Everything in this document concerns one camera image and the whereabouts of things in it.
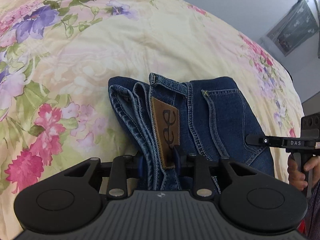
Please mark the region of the person's right hand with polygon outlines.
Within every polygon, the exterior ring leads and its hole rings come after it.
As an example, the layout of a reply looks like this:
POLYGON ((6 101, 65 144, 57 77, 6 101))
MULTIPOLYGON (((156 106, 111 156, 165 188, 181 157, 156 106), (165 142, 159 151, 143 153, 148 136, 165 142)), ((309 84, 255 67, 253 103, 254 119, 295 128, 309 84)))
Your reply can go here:
MULTIPOLYGON (((291 156, 288 157, 287 164, 289 184, 297 188, 299 191, 303 191, 308 185, 308 183, 305 181, 305 174, 298 170, 298 165, 291 156)), ((308 172, 310 170, 313 170, 312 187, 314 187, 318 184, 320 179, 319 157, 312 157, 304 165, 304 171, 308 172)))

